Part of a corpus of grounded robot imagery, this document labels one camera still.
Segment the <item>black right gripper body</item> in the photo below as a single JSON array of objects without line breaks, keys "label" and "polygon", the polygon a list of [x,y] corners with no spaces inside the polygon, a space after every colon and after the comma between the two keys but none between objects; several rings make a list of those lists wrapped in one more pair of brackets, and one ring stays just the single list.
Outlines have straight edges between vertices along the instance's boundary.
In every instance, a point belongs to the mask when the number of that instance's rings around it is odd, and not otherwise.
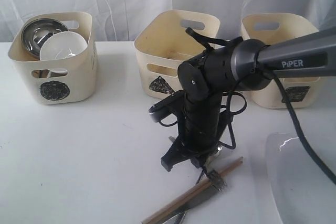
[{"label": "black right gripper body", "polygon": [[178,125],[178,137],[188,150],[199,153],[219,144],[225,148],[233,149],[234,145],[228,145],[220,141],[224,130],[231,128],[233,113],[218,108],[200,111],[185,111]]}]

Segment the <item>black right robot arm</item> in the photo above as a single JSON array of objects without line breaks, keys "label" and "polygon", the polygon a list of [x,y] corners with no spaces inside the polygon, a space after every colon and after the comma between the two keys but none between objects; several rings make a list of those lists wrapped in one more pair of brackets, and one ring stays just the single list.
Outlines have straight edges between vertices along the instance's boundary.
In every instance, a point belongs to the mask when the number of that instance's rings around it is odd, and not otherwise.
[{"label": "black right robot arm", "polygon": [[219,144],[223,93],[261,90],[274,78],[335,75],[335,28],[274,45],[240,37],[213,39],[191,28],[186,33],[205,49],[179,65],[182,88],[164,100],[178,124],[178,137],[161,158],[166,170],[208,155]]}]

